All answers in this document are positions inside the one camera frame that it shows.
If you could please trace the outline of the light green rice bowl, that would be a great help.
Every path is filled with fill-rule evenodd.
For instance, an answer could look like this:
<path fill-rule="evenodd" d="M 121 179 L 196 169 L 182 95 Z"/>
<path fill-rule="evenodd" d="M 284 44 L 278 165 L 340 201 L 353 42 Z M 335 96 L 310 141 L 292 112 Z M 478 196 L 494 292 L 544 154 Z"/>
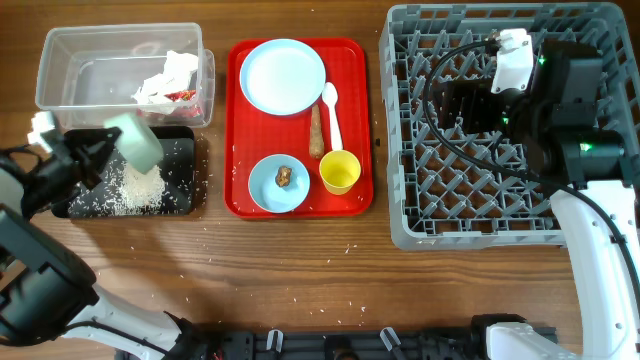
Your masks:
<path fill-rule="evenodd" d="M 134 113 L 107 119 L 105 129 L 120 131 L 115 146 L 123 158 L 139 173 L 146 174 L 164 157 L 164 150 L 145 121 Z"/>

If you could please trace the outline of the pile of white rice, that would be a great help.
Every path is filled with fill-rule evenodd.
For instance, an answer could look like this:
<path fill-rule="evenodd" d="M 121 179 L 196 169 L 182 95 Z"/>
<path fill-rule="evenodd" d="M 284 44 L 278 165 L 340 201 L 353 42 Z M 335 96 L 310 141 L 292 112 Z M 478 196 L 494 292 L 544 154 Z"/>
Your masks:
<path fill-rule="evenodd" d="M 138 172 L 125 163 L 116 178 L 114 214 L 117 216 L 143 215 L 158 210 L 166 183 L 158 165 L 147 173 Z"/>

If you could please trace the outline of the white tissue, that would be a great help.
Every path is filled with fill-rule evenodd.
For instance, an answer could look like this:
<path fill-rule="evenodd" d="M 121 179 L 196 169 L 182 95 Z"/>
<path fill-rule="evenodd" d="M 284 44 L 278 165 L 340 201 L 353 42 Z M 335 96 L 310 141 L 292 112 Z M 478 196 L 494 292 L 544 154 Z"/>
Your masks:
<path fill-rule="evenodd" d="M 163 72 L 146 79 L 132 98 L 138 105 L 153 105 L 148 100 L 151 95 L 195 90 L 191 88 L 191 80 L 198 66 L 199 58 L 196 55 L 170 50 L 166 54 Z"/>

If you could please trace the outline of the red snack wrapper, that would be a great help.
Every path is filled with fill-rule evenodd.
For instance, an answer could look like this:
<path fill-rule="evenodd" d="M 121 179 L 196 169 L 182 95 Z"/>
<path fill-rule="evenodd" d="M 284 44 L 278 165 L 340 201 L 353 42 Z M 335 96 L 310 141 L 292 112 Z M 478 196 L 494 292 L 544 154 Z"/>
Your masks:
<path fill-rule="evenodd" d="M 153 114 L 164 116 L 195 118 L 203 114 L 201 106 L 198 104 L 189 106 L 178 106 L 178 103 L 191 101 L 196 95 L 195 90 L 184 90 L 169 94 L 155 94 L 148 97 L 151 104 L 157 105 Z"/>

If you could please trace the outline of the white plastic spoon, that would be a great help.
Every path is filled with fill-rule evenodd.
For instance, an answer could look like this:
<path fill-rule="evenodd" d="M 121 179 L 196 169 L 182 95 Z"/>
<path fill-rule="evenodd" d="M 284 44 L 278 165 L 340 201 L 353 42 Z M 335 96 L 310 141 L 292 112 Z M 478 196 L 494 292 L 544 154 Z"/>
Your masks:
<path fill-rule="evenodd" d="M 333 83 L 327 82 L 321 94 L 321 99 L 328 109 L 331 148 L 333 151 L 343 149 L 341 131 L 339 127 L 336 105 L 338 101 L 338 92 Z"/>

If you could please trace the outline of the yellow plastic cup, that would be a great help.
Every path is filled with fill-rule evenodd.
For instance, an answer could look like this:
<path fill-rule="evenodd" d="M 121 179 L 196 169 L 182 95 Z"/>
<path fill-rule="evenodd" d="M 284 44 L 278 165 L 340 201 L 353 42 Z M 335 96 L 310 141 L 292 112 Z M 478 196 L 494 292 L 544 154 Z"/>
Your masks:
<path fill-rule="evenodd" d="M 333 195 L 350 191 L 361 174 L 358 158 L 346 150 L 328 152 L 320 161 L 319 173 L 326 190 Z"/>

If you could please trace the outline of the brown food scrap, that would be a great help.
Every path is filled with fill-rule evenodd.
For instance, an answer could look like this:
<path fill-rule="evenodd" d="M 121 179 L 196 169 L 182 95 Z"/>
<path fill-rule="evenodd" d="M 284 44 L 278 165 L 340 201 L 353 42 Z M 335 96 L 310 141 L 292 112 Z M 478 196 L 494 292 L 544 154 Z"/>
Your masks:
<path fill-rule="evenodd" d="M 288 166 L 280 166 L 276 173 L 275 182 L 280 188 L 287 187 L 291 182 L 293 170 Z"/>

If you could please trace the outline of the small light blue plate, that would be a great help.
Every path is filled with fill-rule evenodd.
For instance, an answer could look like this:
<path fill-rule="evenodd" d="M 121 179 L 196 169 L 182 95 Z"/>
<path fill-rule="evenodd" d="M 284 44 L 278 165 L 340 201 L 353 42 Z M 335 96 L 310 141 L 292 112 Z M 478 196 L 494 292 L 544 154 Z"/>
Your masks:
<path fill-rule="evenodd" d="M 253 202 L 274 214 L 298 208 L 310 192 L 310 175 L 306 167 L 291 155 L 264 157 L 252 168 L 248 190 Z"/>

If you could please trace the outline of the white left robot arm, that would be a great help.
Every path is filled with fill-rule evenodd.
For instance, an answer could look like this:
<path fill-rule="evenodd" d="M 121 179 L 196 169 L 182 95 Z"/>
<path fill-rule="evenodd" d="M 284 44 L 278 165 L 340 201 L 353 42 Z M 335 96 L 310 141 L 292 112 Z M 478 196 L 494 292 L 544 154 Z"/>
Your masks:
<path fill-rule="evenodd" d="M 101 343 L 138 359 L 187 359 L 184 320 L 139 308 L 101 288 L 78 255 L 34 226 L 32 217 L 99 172 L 126 133 L 116 127 L 71 141 L 44 132 L 53 155 L 29 172 L 1 152 L 1 343 L 30 347 L 58 338 Z"/>

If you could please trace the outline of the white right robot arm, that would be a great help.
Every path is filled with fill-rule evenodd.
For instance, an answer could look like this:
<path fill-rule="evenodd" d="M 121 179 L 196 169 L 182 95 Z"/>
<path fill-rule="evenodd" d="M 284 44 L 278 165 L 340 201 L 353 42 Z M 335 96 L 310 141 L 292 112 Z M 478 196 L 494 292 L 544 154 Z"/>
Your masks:
<path fill-rule="evenodd" d="M 480 42 L 491 80 L 450 81 L 426 109 L 434 134 L 461 116 L 469 133 L 498 130 L 526 149 L 519 176 L 540 184 L 565 238 L 586 359 L 639 355 L 639 239 L 632 155 L 597 124 L 598 50 L 566 41 L 535 46 L 523 30 Z"/>

